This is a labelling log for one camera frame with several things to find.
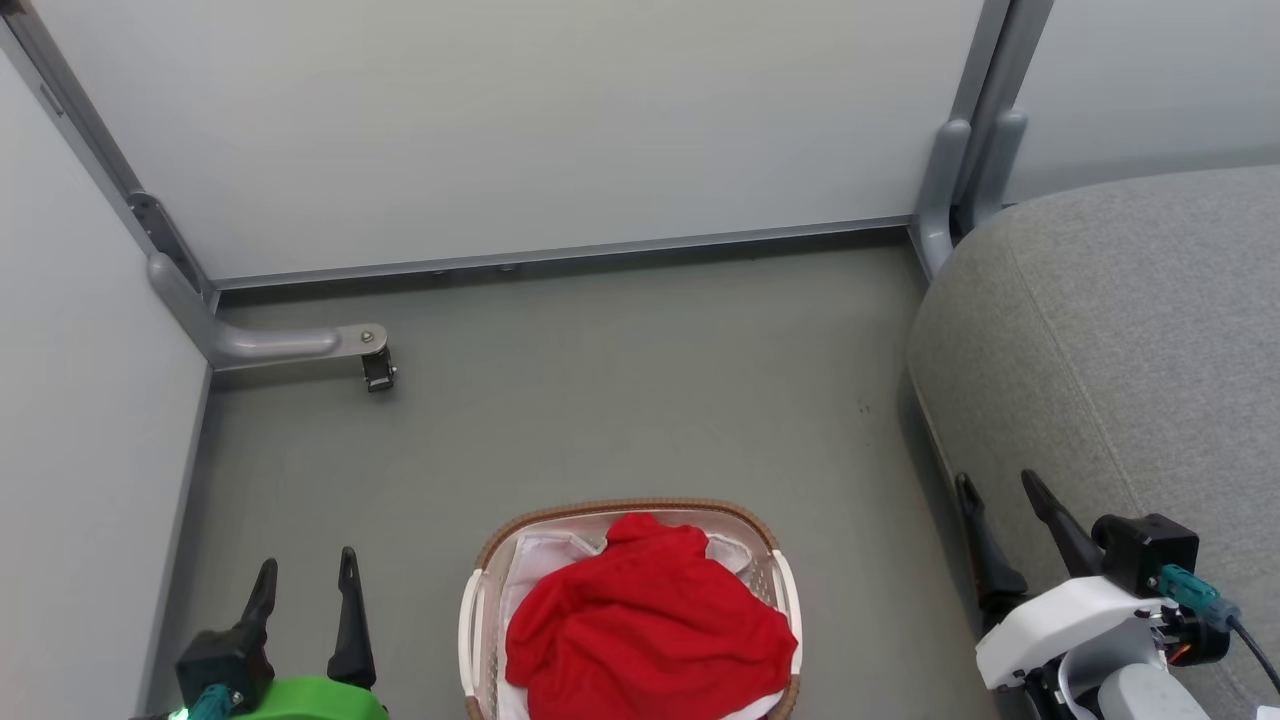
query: gray floor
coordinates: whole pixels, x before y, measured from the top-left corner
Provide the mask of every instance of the gray floor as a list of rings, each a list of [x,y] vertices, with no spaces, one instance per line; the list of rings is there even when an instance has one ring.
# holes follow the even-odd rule
[[[154,710],[201,628],[280,562],[268,656],[324,674],[338,553],[360,553],[393,717],[463,717],[456,626],[475,555],[521,512],[707,496],[777,533],[800,584],[797,720],[995,717],[955,524],[902,355],[923,293],[902,243],[238,307],[278,327],[379,322],[401,369],[215,384]]]

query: laundry basket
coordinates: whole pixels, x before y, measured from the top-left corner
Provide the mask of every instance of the laundry basket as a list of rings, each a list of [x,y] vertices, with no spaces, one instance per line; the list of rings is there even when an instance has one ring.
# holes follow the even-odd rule
[[[526,533],[573,533],[593,544],[603,544],[605,533],[627,512],[649,512],[664,525],[694,525],[741,543],[751,561],[739,577],[751,593],[787,616],[796,638],[791,657],[791,684],[769,711],[769,720],[791,716],[800,696],[800,661],[804,638],[800,629],[800,598],[787,559],[778,550],[764,523],[742,507],[714,500],[646,498],[567,505],[516,518],[499,529],[476,560],[476,569],[462,593],[458,612],[458,674],[471,720],[503,720],[498,716],[499,653],[504,652],[504,629],[499,601],[517,541]]]

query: teal connector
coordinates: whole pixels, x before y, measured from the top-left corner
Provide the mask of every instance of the teal connector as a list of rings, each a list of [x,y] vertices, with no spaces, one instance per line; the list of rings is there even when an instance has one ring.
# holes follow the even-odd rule
[[[1194,612],[1210,628],[1222,633],[1228,632],[1228,620],[1240,616],[1240,609],[1224,598],[1217,588],[1178,565],[1165,565],[1160,569],[1160,584],[1156,589]]]

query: black cable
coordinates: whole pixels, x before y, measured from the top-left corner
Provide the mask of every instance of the black cable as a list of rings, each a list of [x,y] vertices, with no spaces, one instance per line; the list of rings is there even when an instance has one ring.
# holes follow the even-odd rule
[[[1271,684],[1276,687],[1276,692],[1280,692],[1280,675],[1276,675],[1276,669],[1271,666],[1271,661],[1262,653],[1262,648],[1258,647],[1257,642],[1254,642],[1253,635],[1244,629],[1244,625],[1242,625],[1234,615],[1226,619],[1226,624],[1235,630],[1235,634],[1240,635],[1244,644],[1249,646],[1249,650],[1253,651],[1253,657],[1258,659],[1258,662],[1262,664],[1262,669],[1266,671],[1267,678],[1271,678]]]

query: caster wheel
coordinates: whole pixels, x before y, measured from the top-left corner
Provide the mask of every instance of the caster wheel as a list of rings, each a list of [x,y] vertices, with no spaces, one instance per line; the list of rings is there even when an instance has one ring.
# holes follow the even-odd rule
[[[360,363],[365,366],[365,384],[369,392],[380,392],[396,387],[396,366],[392,365],[392,351],[383,347],[378,352],[361,355]]]

